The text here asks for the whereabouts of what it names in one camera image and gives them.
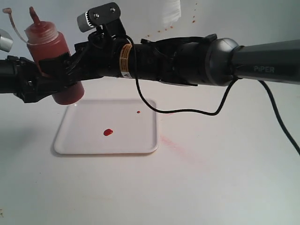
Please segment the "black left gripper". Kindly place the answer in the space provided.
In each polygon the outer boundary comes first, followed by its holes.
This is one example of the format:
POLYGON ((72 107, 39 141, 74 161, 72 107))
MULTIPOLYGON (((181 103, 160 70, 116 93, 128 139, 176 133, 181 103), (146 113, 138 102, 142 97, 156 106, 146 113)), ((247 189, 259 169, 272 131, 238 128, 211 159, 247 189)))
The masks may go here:
POLYGON ((51 95, 55 101, 77 101, 77 82, 42 76, 33 61, 7 56, 0 61, 0 92, 14 94, 24 103, 36 103, 51 95))

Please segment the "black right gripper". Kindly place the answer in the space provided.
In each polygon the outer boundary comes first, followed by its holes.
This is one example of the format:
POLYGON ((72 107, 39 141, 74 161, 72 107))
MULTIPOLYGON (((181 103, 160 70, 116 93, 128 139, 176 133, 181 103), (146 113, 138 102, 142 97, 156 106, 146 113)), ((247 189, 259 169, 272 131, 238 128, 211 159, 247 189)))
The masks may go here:
POLYGON ((141 44, 127 35, 109 37, 91 33, 86 42, 74 45, 75 53, 64 53, 38 62, 41 79, 84 81, 102 77, 139 79, 141 44))

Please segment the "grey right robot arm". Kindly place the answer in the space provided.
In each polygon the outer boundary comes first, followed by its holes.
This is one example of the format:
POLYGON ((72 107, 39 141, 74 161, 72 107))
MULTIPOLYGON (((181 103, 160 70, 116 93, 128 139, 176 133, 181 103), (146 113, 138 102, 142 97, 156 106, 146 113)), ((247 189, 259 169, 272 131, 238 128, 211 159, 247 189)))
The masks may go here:
POLYGON ((299 84, 298 40, 243 46, 230 38, 175 37, 159 41, 126 37, 75 46, 75 54, 41 60, 41 70, 63 83, 104 76, 178 86, 227 86, 234 79, 299 84))

